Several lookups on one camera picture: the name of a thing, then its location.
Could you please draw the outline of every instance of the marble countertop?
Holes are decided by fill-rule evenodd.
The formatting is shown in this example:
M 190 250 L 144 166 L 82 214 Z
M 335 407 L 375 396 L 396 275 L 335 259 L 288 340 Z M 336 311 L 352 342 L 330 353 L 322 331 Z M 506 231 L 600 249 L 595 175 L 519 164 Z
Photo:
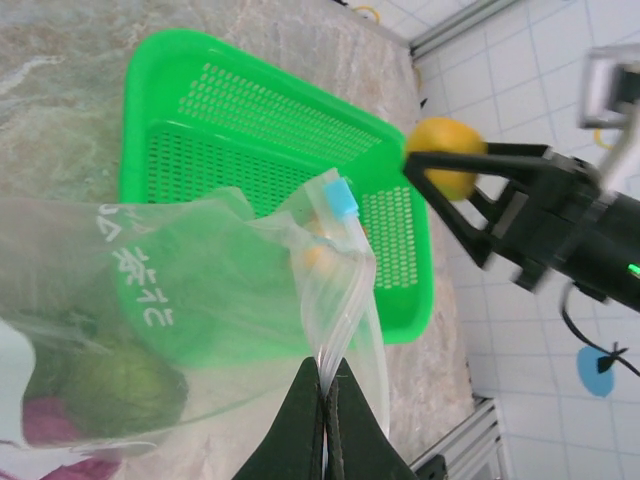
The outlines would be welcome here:
M 0 11 L 1 195 L 117 199 L 126 66 L 168 27 L 216 35 L 405 132 L 419 118 L 407 49 L 328 0 L 0 0 Z M 387 347 L 391 440 L 407 461 L 473 410 L 436 218 L 432 231 L 430 327 Z

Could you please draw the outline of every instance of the green tray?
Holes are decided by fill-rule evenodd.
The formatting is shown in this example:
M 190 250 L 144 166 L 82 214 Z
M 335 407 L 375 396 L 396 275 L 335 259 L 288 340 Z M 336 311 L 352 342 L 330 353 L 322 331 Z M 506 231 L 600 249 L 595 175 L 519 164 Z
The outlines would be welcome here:
M 426 204 L 401 174 L 404 141 L 212 36 L 166 30 L 138 47 L 127 72 L 120 200 L 186 202 L 233 185 L 260 217 L 337 167 L 377 257 L 385 343 L 409 342 L 431 316 L 434 279 Z

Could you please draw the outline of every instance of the black cable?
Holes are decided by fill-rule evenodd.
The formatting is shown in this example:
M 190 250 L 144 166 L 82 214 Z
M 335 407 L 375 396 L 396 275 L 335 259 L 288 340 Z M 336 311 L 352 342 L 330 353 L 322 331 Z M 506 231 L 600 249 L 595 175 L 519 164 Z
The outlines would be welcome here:
M 628 348 L 618 349 L 618 342 L 615 342 L 613 344 L 613 351 L 610 352 L 608 350 L 605 350 L 604 348 L 599 347 L 598 345 L 593 343 L 591 340 L 589 340 L 587 337 L 585 337 L 584 334 L 578 329 L 578 327 L 576 327 L 576 324 L 573 323 L 573 320 L 571 320 L 571 317 L 567 313 L 567 304 L 569 303 L 569 294 L 571 293 L 571 289 L 575 286 L 576 284 L 572 282 L 569 282 L 567 283 L 567 285 L 565 285 L 562 293 L 562 299 L 560 300 L 560 314 L 562 315 L 562 319 L 564 320 L 564 323 L 567 325 L 569 330 L 571 330 L 571 333 L 573 333 L 582 343 L 589 345 L 591 348 L 594 348 L 606 355 L 598 359 L 598 373 L 604 373 L 607 370 L 609 370 L 611 366 L 614 364 L 614 362 L 617 360 L 622 365 L 624 365 L 629 370 L 631 370 L 633 373 L 635 373 L 638 377 L 640 377 L 640 371 L 638 371 L 638 369 L 634 367 L 631 363 L 629 363 L 627 360 L 622 358 L 622 355 L 627 350 L 629 350 Z

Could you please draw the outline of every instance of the plastic bag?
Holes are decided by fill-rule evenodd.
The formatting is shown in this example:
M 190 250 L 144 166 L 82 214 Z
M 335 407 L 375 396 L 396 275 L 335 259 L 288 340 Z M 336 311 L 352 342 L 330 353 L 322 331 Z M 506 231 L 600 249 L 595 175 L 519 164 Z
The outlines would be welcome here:
M 231 476 L 310 354 L 325 388 L 346 356 L 388 430 L 375 259 L 357 218 L 331 211 L 338 179 L 262 219 L 235 188 L 169 205 L 0 200 L 0 473 L 198 478 L 195 453 Z M 181 452 L 185 435 L 206 445 Z

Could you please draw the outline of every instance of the orange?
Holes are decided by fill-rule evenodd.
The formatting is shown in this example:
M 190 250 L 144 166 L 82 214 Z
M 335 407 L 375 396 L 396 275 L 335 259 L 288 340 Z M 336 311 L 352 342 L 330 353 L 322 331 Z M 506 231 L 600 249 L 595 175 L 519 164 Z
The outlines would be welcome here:
M 487 143 L 471 127 L 451 118 L 426 118 L 407 138 L 406 151 L 487 153 Z M 455 170 L 425 171 L 425 176 L 448 200 L 465 200 L 473 193 L 477 174 Z

